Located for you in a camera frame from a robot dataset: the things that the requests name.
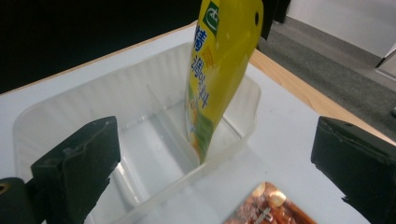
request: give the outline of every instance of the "floor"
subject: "floor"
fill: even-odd
[[[274,23],[261,51],[357,117],[396,140],[396,78],[381,58],[291,18]]]

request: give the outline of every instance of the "plastic container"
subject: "plastic container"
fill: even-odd
[[[244,77],[210,145],[206,162],[187,142],[184,88],[191,43],[131,64],[26,109],[14,123],[17,175],[84,124],[116,116],[121,163],[87,223],[131,222],[208,174],[243,148],[255,125],[260,87]]]

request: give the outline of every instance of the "brown food packet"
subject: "brown food packet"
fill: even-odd
[[[224,223],[311,224],[316,222],[286,198],[277,187],[269,182],[263,182]]]

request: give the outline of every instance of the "yellow pouch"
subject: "yellow pouch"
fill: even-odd
[[[186,87],[188,137],[200,163],[257,46],[262,18],[262,0],[201,4]]]

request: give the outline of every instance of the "white wall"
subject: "white wall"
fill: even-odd
[[[291,0],[288,15],[381,58],[396,42],[396,0]]]

